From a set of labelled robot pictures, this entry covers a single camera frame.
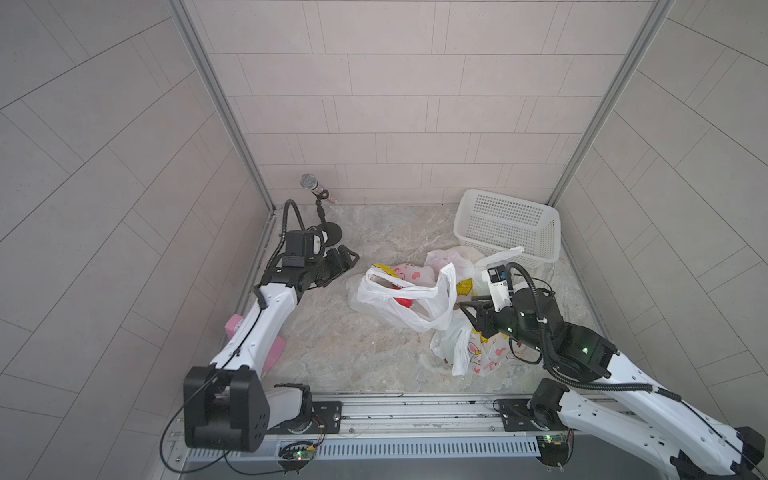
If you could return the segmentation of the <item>pink translucent plastic bag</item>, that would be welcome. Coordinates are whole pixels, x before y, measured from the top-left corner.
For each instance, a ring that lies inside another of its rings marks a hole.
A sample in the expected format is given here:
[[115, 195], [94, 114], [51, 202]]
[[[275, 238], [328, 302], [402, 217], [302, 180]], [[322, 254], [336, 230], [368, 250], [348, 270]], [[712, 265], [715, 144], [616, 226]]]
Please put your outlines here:
[[474, 264], [483, 258], [484, 255], [473, 247], [457, 246], [428, 252], [423, 266], [402, 263], [393, 267], [393, 271], [401, 280], [417, 286], [433, 287], [437, 284], [440, 270], [446, 265], [454, 266], [456, 281], [460, 283], [472, 278]]

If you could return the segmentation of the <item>white translucent plastic bag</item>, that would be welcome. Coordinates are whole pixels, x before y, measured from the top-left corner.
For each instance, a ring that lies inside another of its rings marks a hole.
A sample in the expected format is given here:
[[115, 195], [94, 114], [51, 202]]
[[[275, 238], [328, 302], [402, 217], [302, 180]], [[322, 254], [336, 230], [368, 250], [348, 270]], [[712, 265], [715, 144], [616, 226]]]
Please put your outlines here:
[[[374, 264], [363, 275], [347, 282], [348, 302], [353, 310], [398, 328], [410, 328], [419, 333], [442, 331], [448, 328], [454, 307], [459, 302], [490, 296], [483, 272], [517, 261], [522, 251], [521, 247], [516, 247], [491, 256], [484, 255], [474, 264], [472, 278], [460, 283], [456, 281], [454, 266], [448, 264], [440, 270], [433, 287], [401, 280], [393, 271], [395, 266]], [[412, 307], [399, 305], [396, 297], [412, 299]]]

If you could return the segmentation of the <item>red apple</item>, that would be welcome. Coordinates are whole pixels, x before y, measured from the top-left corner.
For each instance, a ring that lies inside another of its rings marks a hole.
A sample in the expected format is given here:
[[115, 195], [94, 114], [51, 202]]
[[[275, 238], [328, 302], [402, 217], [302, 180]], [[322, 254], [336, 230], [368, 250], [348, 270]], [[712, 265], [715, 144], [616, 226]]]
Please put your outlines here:
[[395, 298], [395, 301], [396, 301], [396, 302], [397, 302], [399, 305], [401, 305], [401, 306], [403, 306], [403, 307], [405, 307], [405, 308], [411, 308], [411, 307], [412, 307], [412, 305], [413, 305], [413, 300], [412, 300], [412, 299], [406, 299], [406, 298], [400, 298], [400, 297], [396, 297], [396, 298]]

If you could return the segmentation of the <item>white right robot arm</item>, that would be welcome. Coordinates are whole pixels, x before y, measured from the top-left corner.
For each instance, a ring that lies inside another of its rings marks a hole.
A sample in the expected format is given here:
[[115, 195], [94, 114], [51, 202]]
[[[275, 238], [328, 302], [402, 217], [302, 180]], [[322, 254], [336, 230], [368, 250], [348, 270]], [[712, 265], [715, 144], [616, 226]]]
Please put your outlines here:
[[765, 437], [731, 427], [652, 379], [605, 337], [563, 319], [552, 291], [523, 288], [496, 309], [489, 297], [459, 305], [479, 332], [537, 351], [547, 371], [517, 411], [550, 434], [600, 438], [670, 479], [761, 479]]

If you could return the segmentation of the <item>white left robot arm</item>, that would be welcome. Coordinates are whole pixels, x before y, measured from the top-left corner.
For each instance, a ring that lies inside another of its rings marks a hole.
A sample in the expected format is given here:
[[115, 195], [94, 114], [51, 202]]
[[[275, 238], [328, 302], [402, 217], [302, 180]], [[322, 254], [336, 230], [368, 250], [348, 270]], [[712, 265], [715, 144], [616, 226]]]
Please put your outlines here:
[[254, 290], [256, 304], [208, 365], [193, 367], [184, 384], [184, 436], [190, 448], [254, 452], [269, 430], [312, 423], [312, 394], [303, 384], [262, 385], [266, 360], [301, 296], [351, 270], [359, 255], [344, 245], [320, 258], [285, 257], [269, 266]]

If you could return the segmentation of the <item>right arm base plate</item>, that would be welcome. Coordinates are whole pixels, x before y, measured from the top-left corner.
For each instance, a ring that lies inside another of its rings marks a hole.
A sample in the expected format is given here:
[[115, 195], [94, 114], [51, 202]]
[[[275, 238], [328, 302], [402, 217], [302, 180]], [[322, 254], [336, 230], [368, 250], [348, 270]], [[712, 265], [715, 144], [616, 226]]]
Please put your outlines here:
[[547, 418], [544, 413], [537, 413], [529, 403], [529, 398], [493, 401], [493, 409], [501, 417], [505, 432], [566, 432], [568, 430], [557, 416]]

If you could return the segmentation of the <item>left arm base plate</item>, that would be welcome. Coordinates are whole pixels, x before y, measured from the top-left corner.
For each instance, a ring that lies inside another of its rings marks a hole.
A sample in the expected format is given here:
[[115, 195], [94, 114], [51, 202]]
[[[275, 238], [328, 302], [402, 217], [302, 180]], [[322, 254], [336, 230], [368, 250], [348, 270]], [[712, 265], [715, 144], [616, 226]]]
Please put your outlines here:
[[268, 435], [338, 434], [343, 403], [341, 401], [313, 401], [311, 408], [302, 408], [300, 414], [267, 431]]

